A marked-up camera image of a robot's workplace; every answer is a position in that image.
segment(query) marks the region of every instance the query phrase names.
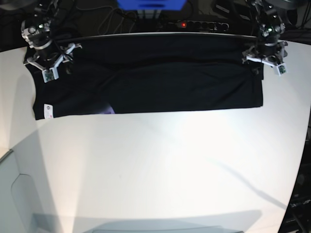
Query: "table surface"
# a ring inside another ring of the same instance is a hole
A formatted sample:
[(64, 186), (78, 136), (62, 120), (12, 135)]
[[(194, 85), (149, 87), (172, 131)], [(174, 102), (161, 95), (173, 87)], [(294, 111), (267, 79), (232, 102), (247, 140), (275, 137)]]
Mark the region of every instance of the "table surface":
[(221, 227), (276, 233), (311, 106), (311, 47), (265, 66), (261, 108), (35, 121), (25, 49), (0, 53), (0, 147), (13, 148), (54, 232)]

